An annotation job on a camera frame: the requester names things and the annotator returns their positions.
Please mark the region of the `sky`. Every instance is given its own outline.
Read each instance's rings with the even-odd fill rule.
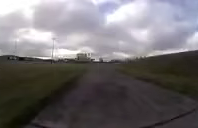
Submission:
[[[198,0],[0,0],[0,55],[50,57],[52,38],[56,57],[196,50]]]

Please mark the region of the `pole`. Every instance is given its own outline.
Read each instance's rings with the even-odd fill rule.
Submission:
[[[55,49],[55,38],[52,38],[52,61],[51,64],[53,64],[53,59],[54,59],[54,49]]]
[[[14,56],[17,54],[17,40],[14,42]]]

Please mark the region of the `light pole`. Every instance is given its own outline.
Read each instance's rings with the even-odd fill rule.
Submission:
[[[52,38],[52,58],[51,58],[52,61],[51,61],[51,64],[53,64],[53,59],[54,59],[55,40],[56,40],[56,38],[53,37]]]

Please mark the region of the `green field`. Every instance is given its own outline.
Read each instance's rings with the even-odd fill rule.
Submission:
[[[138,79],[198,98],[198,51],[149,57],[120,70]]]
[[[20,127],[40,102],[85,71],[84,65],[0,65],[0,128]]]

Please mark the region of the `narrow road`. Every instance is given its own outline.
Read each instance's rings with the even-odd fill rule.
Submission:
[[[25,128],[198,128],[198,101],[94,65]]]

